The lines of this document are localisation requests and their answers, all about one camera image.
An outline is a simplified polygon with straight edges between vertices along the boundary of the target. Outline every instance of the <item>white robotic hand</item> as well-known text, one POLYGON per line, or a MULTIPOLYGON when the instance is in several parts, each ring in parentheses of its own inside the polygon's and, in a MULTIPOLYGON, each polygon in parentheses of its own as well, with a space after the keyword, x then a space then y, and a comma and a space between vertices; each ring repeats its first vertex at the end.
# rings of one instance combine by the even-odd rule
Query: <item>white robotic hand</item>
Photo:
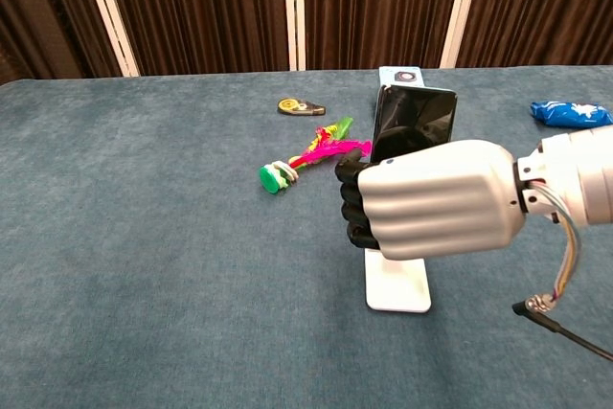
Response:
POLYGON ((578 225, 613 221, 613 126, 543 139, 515 161, 486 141, 457 141, 385 160, 347 156, 343 216, 356 246, 404 261, 509 245, 526 213, 557 219, 531 181, 564 198, 578 225))

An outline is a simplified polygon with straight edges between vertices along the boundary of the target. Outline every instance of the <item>blue snack bag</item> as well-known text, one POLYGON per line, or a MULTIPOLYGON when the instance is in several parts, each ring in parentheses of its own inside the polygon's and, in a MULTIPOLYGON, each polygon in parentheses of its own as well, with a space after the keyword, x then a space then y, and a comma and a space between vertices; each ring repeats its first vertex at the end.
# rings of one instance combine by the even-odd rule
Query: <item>blue snack bag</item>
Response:
POLYGON ((531 104, 533 117, 547 126, 597 128, 613 125, 613 117, 601 105, 543 101, 531 104))

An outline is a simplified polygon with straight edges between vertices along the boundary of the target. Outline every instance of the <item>blue tablecloth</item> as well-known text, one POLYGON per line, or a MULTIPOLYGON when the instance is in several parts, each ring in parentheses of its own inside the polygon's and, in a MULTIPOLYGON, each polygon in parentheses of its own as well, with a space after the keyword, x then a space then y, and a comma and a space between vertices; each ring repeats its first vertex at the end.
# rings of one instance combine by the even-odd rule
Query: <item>blue tablecloth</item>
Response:
MULTIPOLYGON (((458 93, 453 138, 529 154, 563 130, 530 102, 611 108, 611 67, 425 70, 458 93)), ((511 311, 565 240, 531 216, 500 251, 426 262, 427 314, 365 304, 333 162, 271 195, 258 169, 352 116, 377 71, 0 87, 0 406, 609 408, 613 366, 511 311), (282 97, 328 108, 276 112, 282 97)), ((552 316, 613 349, 613 227, 552 316)))

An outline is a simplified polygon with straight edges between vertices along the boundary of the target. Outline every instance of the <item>smartphone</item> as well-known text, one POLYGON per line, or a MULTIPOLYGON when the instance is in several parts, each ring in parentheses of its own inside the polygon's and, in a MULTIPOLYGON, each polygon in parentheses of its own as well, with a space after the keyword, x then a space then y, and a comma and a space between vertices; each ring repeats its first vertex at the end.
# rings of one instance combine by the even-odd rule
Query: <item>smartphone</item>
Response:
POLYGON ((448 143, 457 100, 450 90, 381 86, 371 162, 448 143))

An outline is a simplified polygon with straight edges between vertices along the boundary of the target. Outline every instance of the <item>curtain fold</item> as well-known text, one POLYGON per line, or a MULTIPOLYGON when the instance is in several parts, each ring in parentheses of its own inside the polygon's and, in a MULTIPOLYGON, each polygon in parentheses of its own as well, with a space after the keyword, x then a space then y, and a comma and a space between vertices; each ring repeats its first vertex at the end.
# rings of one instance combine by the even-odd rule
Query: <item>curtain fold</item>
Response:
POLYGON ((438 67, 453 0, 305 0, 306 67, 438 67))
POLYGON ((289 69, 285 0, 117 0, 145 75, 289 69))
POLYGON ((0 0, 0 83, 121 74, 95 0, 0 0))
POLYGON ((457 67, 612 64, 613 0, 472 0, 457 67))

